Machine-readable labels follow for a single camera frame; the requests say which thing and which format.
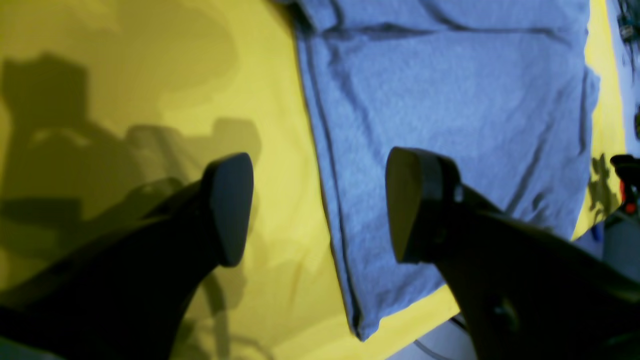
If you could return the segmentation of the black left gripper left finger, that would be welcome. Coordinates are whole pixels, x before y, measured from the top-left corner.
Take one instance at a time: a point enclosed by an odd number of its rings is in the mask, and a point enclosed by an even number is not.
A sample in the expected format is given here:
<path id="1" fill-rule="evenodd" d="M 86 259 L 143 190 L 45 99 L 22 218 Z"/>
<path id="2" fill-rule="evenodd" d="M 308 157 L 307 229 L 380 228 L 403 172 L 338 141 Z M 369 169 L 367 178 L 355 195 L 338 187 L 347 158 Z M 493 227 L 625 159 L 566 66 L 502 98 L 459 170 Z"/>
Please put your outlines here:
<path id="1" fill-rule="evenodd" d="M 1 337 L 66 360 L 167 360 L 201 282 L 240 264 L 254 167 L 246 152 L 126 226 L 1 293 Z"/>

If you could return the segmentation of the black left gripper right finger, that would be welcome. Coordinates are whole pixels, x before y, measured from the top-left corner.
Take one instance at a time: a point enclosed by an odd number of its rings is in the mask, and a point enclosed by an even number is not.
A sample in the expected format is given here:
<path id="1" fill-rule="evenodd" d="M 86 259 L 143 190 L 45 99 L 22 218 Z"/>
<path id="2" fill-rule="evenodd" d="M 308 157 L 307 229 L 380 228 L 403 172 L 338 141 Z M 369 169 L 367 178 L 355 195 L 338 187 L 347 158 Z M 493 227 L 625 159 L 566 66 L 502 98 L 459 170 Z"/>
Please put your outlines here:
<path id="1" fill-rule="evenodd" d="M 455 162 L 395 146 L 385 171 L 395 258 L 433 264 L 479 360 L 637 360 L 639 284 L 464 185 Z"/>

